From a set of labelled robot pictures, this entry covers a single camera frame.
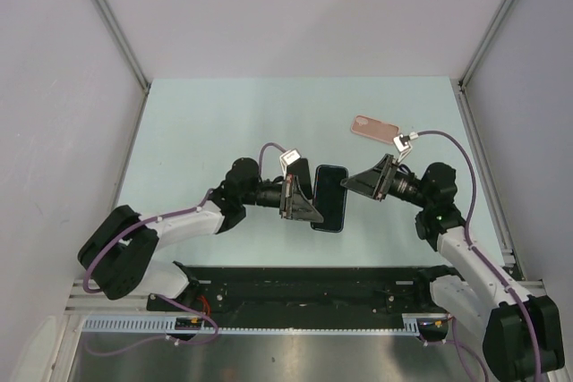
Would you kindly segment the pink phone case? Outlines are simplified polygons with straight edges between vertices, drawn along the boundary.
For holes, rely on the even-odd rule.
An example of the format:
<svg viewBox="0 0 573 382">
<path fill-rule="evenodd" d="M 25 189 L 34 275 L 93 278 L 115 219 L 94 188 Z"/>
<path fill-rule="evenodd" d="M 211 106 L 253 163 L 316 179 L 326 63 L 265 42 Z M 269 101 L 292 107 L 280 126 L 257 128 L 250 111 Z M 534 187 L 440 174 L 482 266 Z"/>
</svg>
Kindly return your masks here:
<svg viewBox="0 0 573 382">
<path fill-rule="evenodd" d="M 399 134 L 399 127 L 368 116 L 357 115 L 350 126 L 350 131 L 358 136 L 391 145 Z"/>
</svg>

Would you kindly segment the white-edged black smartphone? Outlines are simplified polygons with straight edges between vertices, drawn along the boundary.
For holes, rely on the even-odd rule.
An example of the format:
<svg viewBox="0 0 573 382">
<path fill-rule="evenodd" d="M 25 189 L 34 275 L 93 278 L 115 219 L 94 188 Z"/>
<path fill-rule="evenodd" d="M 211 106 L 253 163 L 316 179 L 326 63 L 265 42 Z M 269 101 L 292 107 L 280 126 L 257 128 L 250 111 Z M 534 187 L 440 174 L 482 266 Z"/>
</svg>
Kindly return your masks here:
<svg viewBox="0 0 573 382">
<path fill-rule="evenodd" d="M 302 194 L 308 200 L 312 200 L 312 179 L 310 175 L 308 159 L 305 157 L 297 159 L 294 163 L 287 167 L 286 172 L 298 179 Z"/>
</svg>

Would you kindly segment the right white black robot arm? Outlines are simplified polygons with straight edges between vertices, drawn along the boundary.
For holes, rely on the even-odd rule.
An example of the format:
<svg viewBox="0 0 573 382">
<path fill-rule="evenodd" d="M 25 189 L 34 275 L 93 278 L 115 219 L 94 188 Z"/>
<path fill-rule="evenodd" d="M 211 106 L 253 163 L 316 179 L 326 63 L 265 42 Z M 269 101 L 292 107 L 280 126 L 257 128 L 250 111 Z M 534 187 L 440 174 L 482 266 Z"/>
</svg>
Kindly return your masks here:
<svg viewBox="0 0 573 382">
<path fill-rule="evenodd" d="M 413 289 L 423 311 L 450 313 L 482 342 L 483 357 L 499 381 L 523 381 L 565 365 L 560 314 L 547 295 L 535 296 L 469 235 L 469 223 L 455 204 L 456 171 L 433 163 L 422 177 L 398 169 L 392 155 L 352 175 L 342 186 L 369 199 L 387 196 L 421 210 L 415 216 L 418 237 L 453 267 Z"/>
</svg>

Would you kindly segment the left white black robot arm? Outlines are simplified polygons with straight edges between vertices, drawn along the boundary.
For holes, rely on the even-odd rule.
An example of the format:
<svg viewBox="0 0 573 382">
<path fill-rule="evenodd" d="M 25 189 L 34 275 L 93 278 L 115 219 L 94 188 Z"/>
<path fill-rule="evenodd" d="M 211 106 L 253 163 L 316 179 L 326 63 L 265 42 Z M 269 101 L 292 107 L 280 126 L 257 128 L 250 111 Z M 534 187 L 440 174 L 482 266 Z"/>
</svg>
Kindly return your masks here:
<svg viewBox="0 0 573 382">
<path fill-rule="evenodd" d="M 150 217 L 128 205 L 112 210 L 78 253 L 84 292 L 103 293 L 110 301 L 134 292 L 163 295 L 177 309 L 188 310 L 198 299 L 192 276 L 178 262 L 156 260 L 158 250 L 225 233 L 246 218 L 249 206 L 274 208 L 285 220 L 322 222 L 312 203 L 307 159 L 294 151 L 287 156 L 283 174 L 274 180 L 262 179 L 256 160 L 238 158 L 220 185 L 191 208 Z"/>
</svg>

